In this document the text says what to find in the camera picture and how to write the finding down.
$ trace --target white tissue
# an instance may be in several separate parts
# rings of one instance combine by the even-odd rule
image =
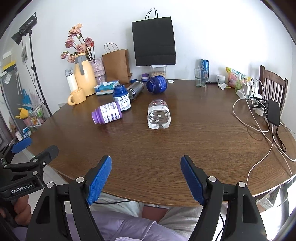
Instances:
[[[224,90],[225,87],[227,86],[227,84],[223,83],[223,84],[218,84],[219,88]]]

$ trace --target clear water bottle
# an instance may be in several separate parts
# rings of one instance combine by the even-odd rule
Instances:
[[[170,111],[165,101],[156,99],[150,102],[147,115],[148,126],[151,129],[165,129],[170,125]]]

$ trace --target purple bottle cap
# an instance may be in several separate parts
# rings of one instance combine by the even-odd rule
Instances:
[[[93,118],[93,121],[95,124],[101,124],[100,116],[98,110],[95,110],[91,113],[91,116]]]

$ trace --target pill bottle label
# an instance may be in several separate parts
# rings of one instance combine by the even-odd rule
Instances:
[[[120,105],[121,111],[129,109],[131,106],[131,101],[128,94],[120,97],[113,97],[113,99]]]
[[[120,119],[119,111],[115,102],[102,105],[100,108],[106,123]]]

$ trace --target blue plastic jar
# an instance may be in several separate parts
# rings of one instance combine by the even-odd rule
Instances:
[[[125,111],[131,107],[131,101],[124,85],[114,87],[113,100],[119,104],[121,111]]]
[[[146,84],[148,91],[154,94],[164,92],[167,86],[168,83],[166,79],[161,75],[151,77]]]

